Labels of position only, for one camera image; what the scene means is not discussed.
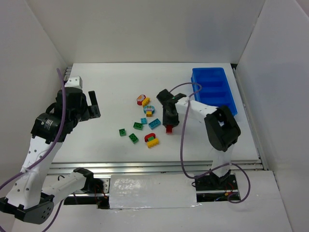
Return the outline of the red rectangular lego brick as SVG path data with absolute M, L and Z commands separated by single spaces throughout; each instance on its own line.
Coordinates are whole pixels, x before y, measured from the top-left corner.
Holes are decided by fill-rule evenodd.
M 166 134 L 173 134 L 173 125 L 166 125 Z

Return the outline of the teal rectangular lego brick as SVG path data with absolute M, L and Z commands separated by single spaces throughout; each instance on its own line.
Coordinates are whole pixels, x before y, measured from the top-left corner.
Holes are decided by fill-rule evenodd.
M 158 118 L 156 118 L 155 120 L 148 123 L 148 126 L 151 130 L 154 130 L 155 128 L 157 128 L 160 125 L 161 125 L 161 121 Z

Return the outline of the red arch lego brick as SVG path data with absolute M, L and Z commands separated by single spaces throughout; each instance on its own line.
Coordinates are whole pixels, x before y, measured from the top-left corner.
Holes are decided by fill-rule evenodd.
M 153 137 L 155 139 L 156 138 L 156 134 L 155 133 L 149 133 L 149 134 L 145 135 L 144 141 L 148 142 L 151 137 Z

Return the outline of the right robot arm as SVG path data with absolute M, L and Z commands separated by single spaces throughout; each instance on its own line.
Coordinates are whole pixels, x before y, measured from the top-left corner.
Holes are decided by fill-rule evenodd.
M 221 186 L 228 182 L 231 166 L 231 152 L 238 141 L 241 130 L 230 109 L 226 106 L 210 106 L 191 100 L 184 94 L 171 94 L 164 89 L 156 96 L 163 107 L 163 126 L 167 134 L 172 134 L 179 125 L 179 114 L 202 123 L 206 129 L 208 141 L 217 151 L 213 159 L 210 183 Z

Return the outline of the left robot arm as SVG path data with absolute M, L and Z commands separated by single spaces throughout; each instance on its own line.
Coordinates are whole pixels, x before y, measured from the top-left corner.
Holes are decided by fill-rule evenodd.
M 31 130 L 27 157 L 20 173 L 14 178 L 14 186 L 0 200 L 0 210 L 12 214 L 20 221 L 43 224 L 56 204 L 76 191 L 99 193 L 104 182 L 85 168 L 76 168 L 65 178 L 44 187 L 44 181 L 53 159 L 62 147 L 66 136 L 79 122 L 99 118 L 96 94 L 86 95 L 76 87 L 59 90 L 56 101 L 36 119 Z

